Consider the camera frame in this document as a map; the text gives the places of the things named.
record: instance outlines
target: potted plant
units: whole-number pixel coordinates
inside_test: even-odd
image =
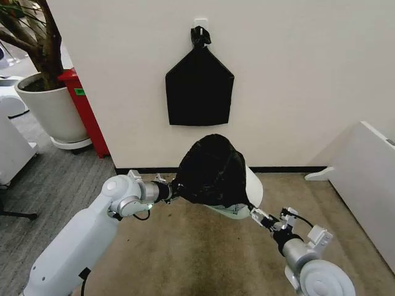
[[[0,0],[0,23],[7,29],[0,28],[0,39],[26,51],[39,72],[16,84],[16,91],[53,143],[74,149],[67,144],[88,135],[67,88],[57,79],[64,71],[62,38],[46,0]]]

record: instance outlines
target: white furniture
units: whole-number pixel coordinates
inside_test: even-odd
[[[7,118],[0,101],[0,185],[8,186],[11,179],[37,153],[38,146],[27,142]]]
[[[395,146],[367,122],[358,123],[330,166],[306,176],[329,180],[395,273]]]
[[[21,100],[15,90],[15,84],[17,84],[21,79],[23,79],[23,77],[0,77],[1,108],[4,109],[8,117],[16,117],[29,111],[28,107]]]
[[[0,69],[8,67],[6,51],[0,46]]]

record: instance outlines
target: green label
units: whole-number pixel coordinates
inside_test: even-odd
[[[85,95],[85,92],[84,92],[83,88],[75,88],[74,91],[75,91],[75,94],[78,95],[78,96],[84,96]]]

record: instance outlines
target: plant pot base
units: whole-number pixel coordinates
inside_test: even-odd
[[[56,147],[64,150],[79,149],[92,144],[92,140],[90,138],[75,143],[64,143],[51,137],[51,141]]]

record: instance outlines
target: white plant pot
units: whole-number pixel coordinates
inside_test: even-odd
[[[40,78],[40,73],[29,76],[15,85],[15,90],[33,112],[45,132],[57,142],[75,143],[88,139],[84,124],[67,88],[53,91],[23,91],[26,85]]]

